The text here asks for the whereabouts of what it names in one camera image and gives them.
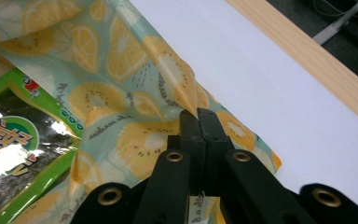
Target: green snack bag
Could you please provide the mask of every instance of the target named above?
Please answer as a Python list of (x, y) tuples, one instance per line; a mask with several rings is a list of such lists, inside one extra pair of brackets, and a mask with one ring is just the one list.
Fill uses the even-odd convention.
[(65, 175), (82, 130), (20, 70), (0, 77), (0, 223), (14, 219)]

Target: lemon slice pattern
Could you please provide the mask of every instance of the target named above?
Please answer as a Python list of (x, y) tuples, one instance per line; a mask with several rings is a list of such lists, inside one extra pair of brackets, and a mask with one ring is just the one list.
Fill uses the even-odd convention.
[(71, 31), (74, 41), (72, 55), (75, 62), (85, 71), (95, 73), (98, 66), (99, 37), (94, 29), (86, 24), (80, 24)]
[(4, 58), (2, 55), (0, 55), (0, 64), (2, 64), (1, 68), (5, 68), (6, 70), (10, 68), (14, 68), (14, 64), (8, 61), (6, 58)]
[(226, 224), (225, 218), (220, 210), (220, 198), (216, 199), (213, 212), (215, 217), (214, 224)]
[(113, 80), (122, 82), (146, 63), (147, 57), (125, 24), (115, 16), (110, 26), (111, 48), (107, 70)]
[(280, 168), (282, 166), (282, 161), (281, 159), (277, 156), (277, 154), (275, 154), (274, 151), (271, 151), (272, 154), (272, 161), (274, 162), (274, 167), (275, 170), (278, 170), (278, 168)]
[(110, 8), (104, 0), (94, 0), (89, 6), (89, 16), (97, 22), (108, 18)]
[(75, 0), (35, 0), (22, 15), (22, 30), (29, 34), (74, 16), (80, 7)]
[(191, 68), (160, 37), (148, 35), (143, 46), (173, 93), (174, 101), (196, 114), (197, 90)]
[(73, 24), (70, 22), (62, 22), (54, 31), (54, 45), (51, 50), (52, 54), (66, 62), (72, 61), (72, 36), (71, 30)]
[(0, 1), (0, 30), (2, 41), (22, 35), (22, 8), (19, 1)]
[(53, 44), (53, 31), (51, 28), (47, 28), (0, 43), (0, 47), (20, 56), (40, 56), (47, 54)]
[(117, 6), (116, 12), (117, 14), (122, 15), (122, 18), (125, 18), (124, 23), (128, 24), (130, 27), (141, 19), (141, 13), (135, 7), (129, 8)]
[(140, 179), (148, 178), (158, 155), (167, 148), (168, 135), (179, 133), (178, 120), (160, 122), (132, 122), (127, 124), (117, 138), (117, 152)]
[(14, 223), (40, 223), (49, 222), (51, 223), (52, 216), (47, 212), (47, 209), (54, 206), (54, 204), (62, 197), (60, 192), (51, 192), (46, 196), (42, 197), (36, 203), (32, 204), (27, 210), (24, 211), (22, 216), (15, 219)]
[(72, 113), (83, 122), (94, 106), (108, 106), (117, 112), (123, 112), (126, 108), (120, 90), (103, 82), (87, 82), (76, 86), (69, 93), (68, 102)]
[(81, 148), (75, 155), (71, 167), (71, 178), (83, 185), (88, 194), (103, 183), (101, 171), (95, 160)]
[(216, 115), (220, 119), (226, 134), (235, 145), (247, 150), (255, 148), (255, 134), (252, 131), (243, 126), (228, 112), (218, 111)]

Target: snack bag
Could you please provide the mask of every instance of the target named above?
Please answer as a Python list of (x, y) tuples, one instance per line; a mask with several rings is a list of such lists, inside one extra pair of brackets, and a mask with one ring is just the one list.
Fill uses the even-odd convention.
[(0, 77), (0, 222), (68, 170), (83, 125), (17, 69)]

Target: kiwi slice pattern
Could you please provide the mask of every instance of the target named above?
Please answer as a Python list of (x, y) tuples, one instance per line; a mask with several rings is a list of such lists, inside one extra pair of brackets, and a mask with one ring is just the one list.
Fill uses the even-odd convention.
[[(178, 134), (184, 109), (211, 109), (236, 148), (253, 151), (272, 173), (281, 166), (130, 1), (9, 2), (0, 1), (0, 62), (31, 77), (84, 128), (68, 175), (37, 203), (24, 204), (14, 223), (70, 223), (102, 183), (133, 187), (147, 178), (167, 136)], [(0, 74), (9, 67), (0, 63)], [(208, 202), (205, 216), (218, 220), (218, 200)]]

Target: kiwi print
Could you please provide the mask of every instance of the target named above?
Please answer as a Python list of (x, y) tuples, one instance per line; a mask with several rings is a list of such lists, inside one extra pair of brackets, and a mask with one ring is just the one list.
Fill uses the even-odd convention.
[(170, 92), (177, 104), (196, 114), (196, 81), (188, 64), (158, 36), (146, 36), (143, 46), (162, 76), (163, 82), (159, 85), (165, 85), (164, 89)]
[(209, 108), (209, 98), (205, 90), (197, 83), (197, 105), (202, 108)]
[(226, 134), (235, 145), (247, 150), (253, 150), (255, 148), (255, 134), (252, 133), (252, 131), (243, 126), (228, 112), (218, 111), (216, 115), (222, 123)]
[(136, 91), (133, 93), (133, 104), (136, 112), (142, 116), (159, 116), (164, 119), (156, 102), (146, 92)]
[(150, 176), (158, 155), (167, 149), (168, 135), (179, 133), (179, 120), (127, 124), (117, 138), (117, 154), (140, 179)]
[(54, 45), (54, 34), (50, 28), (0, 43), (0, 47), (20, 56), (47, 54)]
[(110, 106), (94, 106), (86, 118), (86, 123), (84, 124), (84, 127), (88, 128), (89, 126), (96, 123), (98, 120), (110, 115), (114, 115), (116, 113), (117, 111)]
[(120, 90), (103, 82), (87, 82), (73, 88), (67, 102), (72, 113), (83, 122), (95, 106), (111, 107), (117, 112), (123, 112), (126, 108), (124, 96)]
[(136, 73), (131, 78), (132, 86), (136, 88), (146, 88), (148, 83), (154, 83), (155, 81), (155, 73), (157, 69), (152, 67), (152, 62), (148, 61), (145, 63), (141, 69), (136, 71)]
[(267, 169), (272, 172), (273, 174), (276, 172), (273, 160), (269, 157), (269, 154), (267, 154), (263, 149), (256, 146), (252, 153), (257, 156), (257, 158), (267, 167)]

